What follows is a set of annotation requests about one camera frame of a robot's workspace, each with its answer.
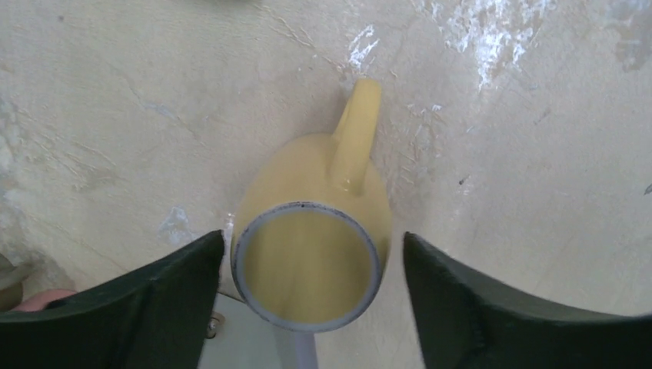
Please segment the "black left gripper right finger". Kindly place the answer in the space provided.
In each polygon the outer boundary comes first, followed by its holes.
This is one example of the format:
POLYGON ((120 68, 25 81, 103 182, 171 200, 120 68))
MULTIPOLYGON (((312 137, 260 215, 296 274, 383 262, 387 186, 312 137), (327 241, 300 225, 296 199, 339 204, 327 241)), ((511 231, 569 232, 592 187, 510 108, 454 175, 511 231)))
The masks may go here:
POLYGON ((606 314, 528 294, 411 232, 403 265, 427 368, 651 366, 649 314, 606 314))

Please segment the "yellow mug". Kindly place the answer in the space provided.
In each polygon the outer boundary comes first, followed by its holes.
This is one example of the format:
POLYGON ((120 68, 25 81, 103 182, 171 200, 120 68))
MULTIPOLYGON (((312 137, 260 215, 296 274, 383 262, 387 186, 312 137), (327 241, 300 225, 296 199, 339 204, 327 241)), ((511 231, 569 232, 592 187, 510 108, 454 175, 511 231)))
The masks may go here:
POLYGON ((377 295, 391 246, 391 209, 371 161, 381 86, 355 82, 331 134, 278 150, 235 214, 231 273, 244 302, 289 331, 334 331, 377 295))

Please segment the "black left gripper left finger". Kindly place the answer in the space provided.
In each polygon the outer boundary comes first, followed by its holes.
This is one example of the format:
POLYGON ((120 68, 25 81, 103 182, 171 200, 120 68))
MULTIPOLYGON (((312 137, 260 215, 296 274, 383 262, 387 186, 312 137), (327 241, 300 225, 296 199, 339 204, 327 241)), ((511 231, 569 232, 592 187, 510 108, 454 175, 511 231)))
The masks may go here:
POLYGON ((1 316, 3 368, 196 368, 225 245, 211 231, 170 255, 49 303, 1 316))

